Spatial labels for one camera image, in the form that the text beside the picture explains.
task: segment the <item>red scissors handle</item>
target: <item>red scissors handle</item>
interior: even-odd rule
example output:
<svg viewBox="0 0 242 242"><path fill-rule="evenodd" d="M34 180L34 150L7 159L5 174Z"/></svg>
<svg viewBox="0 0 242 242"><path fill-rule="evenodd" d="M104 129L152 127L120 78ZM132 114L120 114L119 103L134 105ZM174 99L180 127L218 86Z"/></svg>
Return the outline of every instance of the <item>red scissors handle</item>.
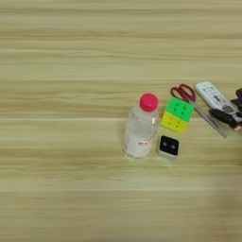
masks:
<svg viewBox="0 0 242 242"><path fill-rule="evenodd" d="M173 87L171 90L170 90L170 93L178 98L178 99L182 99L186 102L196 102L196 93L195 91L185 85L185 84L181 84L179 87Z"/></svg>

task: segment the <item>scissor blade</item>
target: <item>scissor blade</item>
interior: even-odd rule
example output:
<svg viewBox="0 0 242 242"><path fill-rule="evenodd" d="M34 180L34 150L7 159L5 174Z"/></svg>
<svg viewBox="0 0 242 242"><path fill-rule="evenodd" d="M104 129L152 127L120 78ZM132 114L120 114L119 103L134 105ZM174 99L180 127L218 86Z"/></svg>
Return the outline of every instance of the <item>scissor blade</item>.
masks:
<svg viewBox="0 0 242 242"><path fill-rule="evenodd" d="M227 138L227 134L224 132L224 130L206 112L204 112L202 108L195 104L195 109L207 121L208 124L210 124L224 138Z"/></svg>

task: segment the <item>scissors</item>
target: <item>scissors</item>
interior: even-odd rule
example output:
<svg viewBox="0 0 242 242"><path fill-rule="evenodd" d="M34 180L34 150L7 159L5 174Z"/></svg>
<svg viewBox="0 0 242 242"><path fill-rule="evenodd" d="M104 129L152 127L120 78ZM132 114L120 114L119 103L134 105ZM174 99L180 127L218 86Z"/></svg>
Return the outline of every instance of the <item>scissors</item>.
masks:
<svg viewBox="0 0 242 242"><path fill-rule="evenodd" d="M223 129L216 123L215 120L212 119L210 115L208 115L201 107L196 104L196 93L188 85L181 84L179 87L173 87L170 90L170 93L176 97L177 99L183 100L185 102L191 103L194 105L197 112L210 124L218 133L220 133L224 138L227 137L226 133Z"/></svg>

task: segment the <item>small black box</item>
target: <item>small black box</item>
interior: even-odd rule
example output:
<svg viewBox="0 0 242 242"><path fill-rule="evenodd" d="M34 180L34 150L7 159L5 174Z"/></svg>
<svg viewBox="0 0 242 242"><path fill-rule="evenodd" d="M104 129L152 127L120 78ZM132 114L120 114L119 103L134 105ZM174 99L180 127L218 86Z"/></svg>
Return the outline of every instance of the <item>small black box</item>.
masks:
<svg viewBox="0 0 242 242"><path fill-rule="evenodd" d="M179 153L179 141L167 136L162 136L158 145L158 155L176 158Z"/></svg>

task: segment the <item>green cube face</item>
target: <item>green cube face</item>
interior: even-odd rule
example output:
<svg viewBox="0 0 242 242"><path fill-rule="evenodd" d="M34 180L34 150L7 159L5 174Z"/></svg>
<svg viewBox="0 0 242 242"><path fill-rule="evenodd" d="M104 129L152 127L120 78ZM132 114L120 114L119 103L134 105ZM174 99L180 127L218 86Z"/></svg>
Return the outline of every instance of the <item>green cube face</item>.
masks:
<svg viewBox="0 0 242 242"><path fill-rule="evenodd" d="M183 100L177 99L176 97L171 98L170 102L166 107L166 111L179 117L181 120L189 123L194 106Z"/></svg>

